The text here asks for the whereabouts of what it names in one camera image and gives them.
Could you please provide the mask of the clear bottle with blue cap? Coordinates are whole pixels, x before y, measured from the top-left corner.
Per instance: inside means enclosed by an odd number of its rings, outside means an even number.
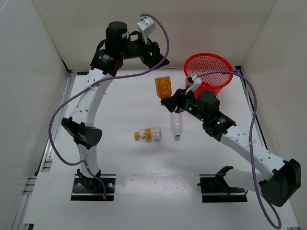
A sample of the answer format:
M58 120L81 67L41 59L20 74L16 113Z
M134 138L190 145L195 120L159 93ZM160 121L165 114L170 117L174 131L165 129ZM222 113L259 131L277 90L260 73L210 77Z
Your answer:
M174 137L174 140L180 140L183 130L182 114L177 114L177 113L170 114L170 130Z

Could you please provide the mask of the orange plastic bottle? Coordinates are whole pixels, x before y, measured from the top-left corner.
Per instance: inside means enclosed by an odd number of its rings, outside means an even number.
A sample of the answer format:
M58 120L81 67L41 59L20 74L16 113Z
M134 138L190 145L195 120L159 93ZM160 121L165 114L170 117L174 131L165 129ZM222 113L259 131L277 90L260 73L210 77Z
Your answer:
M169 76L155 78L156 94L159 99L169 98L172 95L171 79Z

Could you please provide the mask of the clear bottle with yellow cap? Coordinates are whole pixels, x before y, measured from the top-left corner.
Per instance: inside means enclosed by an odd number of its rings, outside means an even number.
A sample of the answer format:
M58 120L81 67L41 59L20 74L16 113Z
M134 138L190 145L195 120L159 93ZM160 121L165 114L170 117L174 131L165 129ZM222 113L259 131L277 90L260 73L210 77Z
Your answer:
M134 132L134 138L136 141L142 142L159 142L162 139L161 127L154 126L152 128L145 128L138 132Z

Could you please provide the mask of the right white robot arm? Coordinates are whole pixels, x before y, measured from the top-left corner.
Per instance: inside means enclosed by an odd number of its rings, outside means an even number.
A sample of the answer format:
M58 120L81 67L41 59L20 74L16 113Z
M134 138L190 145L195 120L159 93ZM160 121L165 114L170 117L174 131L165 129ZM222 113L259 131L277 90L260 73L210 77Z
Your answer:
M162 99L161 104L169 112L187 112L202 122L202 128L210 136L230 147L264 177L258 183L264 199L276 207L282 207L301 186L301 165L295 159L285 160L252 143L236 123L224 115L220 101L211 91L203 91L196 98L192 92L178 89L173 96Z

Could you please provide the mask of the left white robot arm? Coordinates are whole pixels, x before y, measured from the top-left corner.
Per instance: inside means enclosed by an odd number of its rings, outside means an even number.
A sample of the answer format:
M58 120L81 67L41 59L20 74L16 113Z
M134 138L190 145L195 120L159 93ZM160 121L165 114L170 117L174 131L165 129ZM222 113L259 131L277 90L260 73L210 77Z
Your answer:
M76 143L81 160L77 174L90 192L103 188L96 153L103 132L94 127L94 120L112 78L125 59L139 58L150 69L169 64L169 60L160 53L158 43L148 38L155 30L152 18L143 16L137 26L138 31L129 33L124 22L116 21L108 25L106 39L98 44L90 64L88 91L80 97L71 115L61 121Z

